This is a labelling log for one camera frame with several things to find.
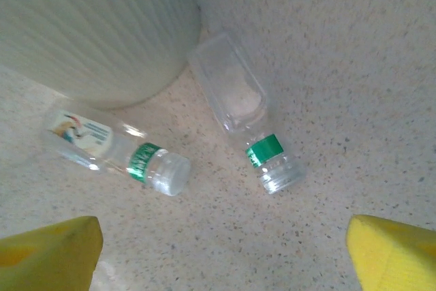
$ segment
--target plastic bottle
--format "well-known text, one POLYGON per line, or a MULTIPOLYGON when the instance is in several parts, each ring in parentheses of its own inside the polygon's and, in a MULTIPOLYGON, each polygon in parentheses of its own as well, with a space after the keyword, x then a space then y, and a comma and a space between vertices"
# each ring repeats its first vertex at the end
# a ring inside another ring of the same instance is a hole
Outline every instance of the plastic bottle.
POLYGON ((64 157, 91 170, 118 170, 175 196, 185 186, 187 158, 145 142, 147 134, 102 111, 64 99, 46 118, 43 139, 64 157))
POLYGON ((189 63, 224 132, 245 150, 266 191, 273 194, 303 179, 302 166, 277 140, 266 93, 236 38, 217 34, 190 54, 189 63))

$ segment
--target green label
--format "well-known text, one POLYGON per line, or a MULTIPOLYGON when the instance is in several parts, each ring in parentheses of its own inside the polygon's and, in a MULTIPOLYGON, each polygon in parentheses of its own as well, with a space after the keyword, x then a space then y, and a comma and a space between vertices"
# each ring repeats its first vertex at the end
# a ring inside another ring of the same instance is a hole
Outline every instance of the green label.
POLYGON ((283 148, 274 134, 258 141, 245 151, 250 159, 251 165, 255 168, 261 166, 282 152, 283 148))
POLYGON ((130 158, 129 166, 127 171, 131 177, 139 182, 145 182, 146 169, 149 164, 150 158, 160 150, 160 147, 153 143, 144 143, 139 146, 135 153, 130 158))

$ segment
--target bottle cap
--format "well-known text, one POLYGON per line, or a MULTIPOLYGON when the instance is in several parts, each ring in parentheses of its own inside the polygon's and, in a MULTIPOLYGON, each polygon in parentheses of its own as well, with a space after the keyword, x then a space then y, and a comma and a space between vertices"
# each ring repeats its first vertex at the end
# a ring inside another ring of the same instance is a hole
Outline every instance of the bottle cap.
POLYGON ((167 196, 175 196, 186 185, 190 171, 189 159, 177 153, 167 153, 162 157, 162 163, 157 168, 151 184, 157 191, 167 196))

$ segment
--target yellow object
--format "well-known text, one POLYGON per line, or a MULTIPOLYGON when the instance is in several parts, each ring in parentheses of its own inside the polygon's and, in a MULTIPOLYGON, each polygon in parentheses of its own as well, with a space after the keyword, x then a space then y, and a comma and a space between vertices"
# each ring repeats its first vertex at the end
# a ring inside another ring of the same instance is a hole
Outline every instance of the yellow object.
POLYGON ((102 247, 92 216, 1 239, 0 291, 87 291, 102 247))
POLYGON ((436 290, 436 231, 355 215, 347 246, 363 291, 436 290))

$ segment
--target clear plastic bottle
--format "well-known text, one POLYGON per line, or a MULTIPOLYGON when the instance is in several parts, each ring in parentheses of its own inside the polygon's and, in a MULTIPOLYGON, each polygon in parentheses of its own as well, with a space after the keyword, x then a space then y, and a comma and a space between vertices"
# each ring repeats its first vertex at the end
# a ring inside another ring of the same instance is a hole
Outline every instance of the clear plastic bottle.
POLYGON ((169 196, 182 191, 191 169, 187 158, 145 143, 144 131, 67 98, 49 112, 43 139, 91 170, 118 170, 169 196))
POLYGON ((221 32, 189 56, 194 75, 224 132, 245 150, 269 194, 303 179, 296 158, 277 140, 266 93, 236 38, 221 32))

